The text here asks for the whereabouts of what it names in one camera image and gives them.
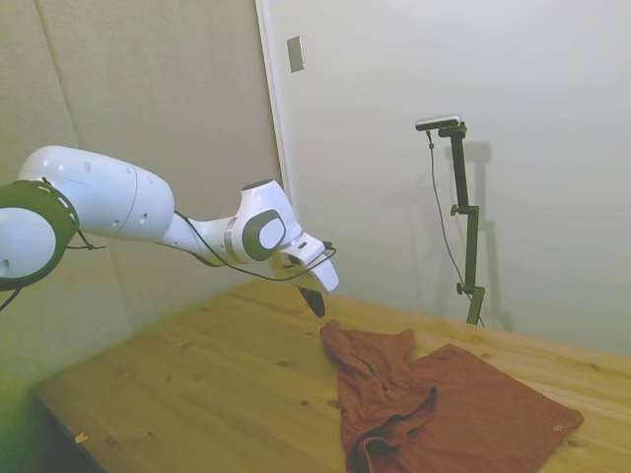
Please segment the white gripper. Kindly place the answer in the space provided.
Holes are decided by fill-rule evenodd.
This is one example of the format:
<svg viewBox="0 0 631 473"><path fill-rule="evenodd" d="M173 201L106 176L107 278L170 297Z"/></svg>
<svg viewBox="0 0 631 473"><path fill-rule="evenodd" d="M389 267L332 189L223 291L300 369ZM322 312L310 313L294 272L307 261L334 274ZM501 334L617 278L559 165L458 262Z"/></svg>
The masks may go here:
<svg viewBox="0 0 631 473"><path fill-rule="evenodd" d="M309 263L301 261L297 256L278 253L269 260L269 266L274 279L283 279L284 283L299 287L314 315L318 318L325 316L325 303L321 293L330 293L339 284L327 252Z"/></svg>

